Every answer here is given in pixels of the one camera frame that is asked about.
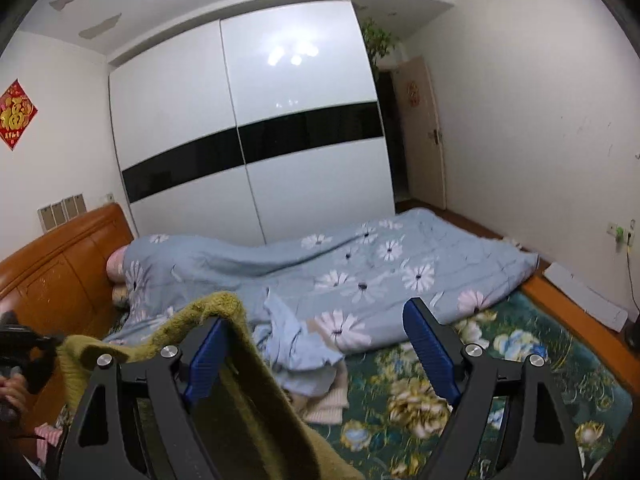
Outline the person's left hand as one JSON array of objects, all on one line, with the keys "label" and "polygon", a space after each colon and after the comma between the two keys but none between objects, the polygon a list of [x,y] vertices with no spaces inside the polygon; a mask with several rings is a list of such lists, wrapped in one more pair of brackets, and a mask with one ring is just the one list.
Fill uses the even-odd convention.
[{"label": "person's left hand", "polygon": [[27,382],[19,367],[12,367],[1,375],[1,421],[17,424],[27,411]]}]

